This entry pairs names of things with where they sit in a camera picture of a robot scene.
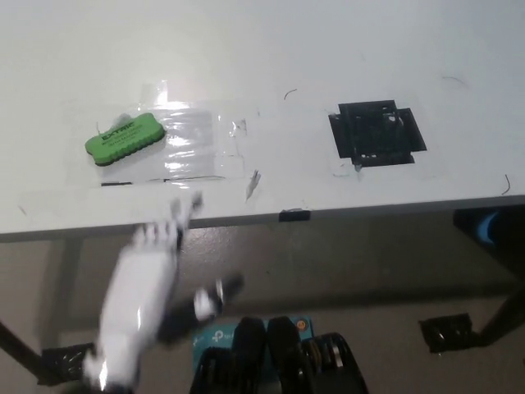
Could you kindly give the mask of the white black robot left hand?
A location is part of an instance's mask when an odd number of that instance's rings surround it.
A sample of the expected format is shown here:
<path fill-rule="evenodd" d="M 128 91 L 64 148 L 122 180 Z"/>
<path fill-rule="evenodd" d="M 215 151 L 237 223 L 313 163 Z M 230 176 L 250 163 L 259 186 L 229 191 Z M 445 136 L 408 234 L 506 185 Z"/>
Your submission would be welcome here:
<path fill-rule="evenodd" d="M 93 393 L 131 393 L 140 359 L 158 342 L 173 344 L 208 325 L 237 296 L 244 278 L 235 274 L 202 286 L 169 306 L 180 270 L 180 251 L 203 196 L 171 201 L 168 218 L 136 227 L 121 249 L 104 298 L 98 337 L 86 352 L 82 380 Z"/>

